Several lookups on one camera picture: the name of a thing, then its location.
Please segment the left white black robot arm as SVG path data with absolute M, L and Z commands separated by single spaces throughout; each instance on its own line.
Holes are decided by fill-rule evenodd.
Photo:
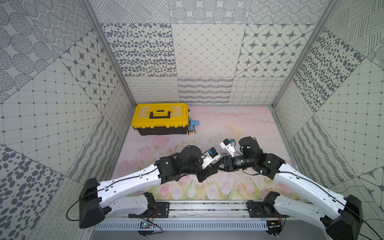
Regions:
M 202 153 L 197 146 L 187 146 L 180 153 L 161 157 L 149 167 L 124 177 L 102 182 L 97 178 L 87 180 L 76 201 L 80 229 L 95 226 L 117 212 L 118 200 L 137 191 L 188 175 L 195 175 L 202 183 L 218 172 L 211 164 L 220 157 L 215 148 Z

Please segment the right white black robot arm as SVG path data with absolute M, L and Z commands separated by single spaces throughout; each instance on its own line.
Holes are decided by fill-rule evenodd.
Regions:
M 361 235 L 362 225 L 368 222 L 363 219 L 362 202 L 357 197 L 335 193 L 301 174 L 282 158 L 264 153 L 256 138 L 240 139 L 239 152 L 233 143 L 234 140 L 225 139 L 220 144 L 229 152 L 227 156 L 222 157 L 215 149 L 208 150 L 203 167 L 223 172 L 252 168 L 257 175 L 281 183 L 309 201 L 305 204 L 271 191 L 263 200 L 268 209 L 310 223 L 326 231 L 333 240 L 356 240 Z

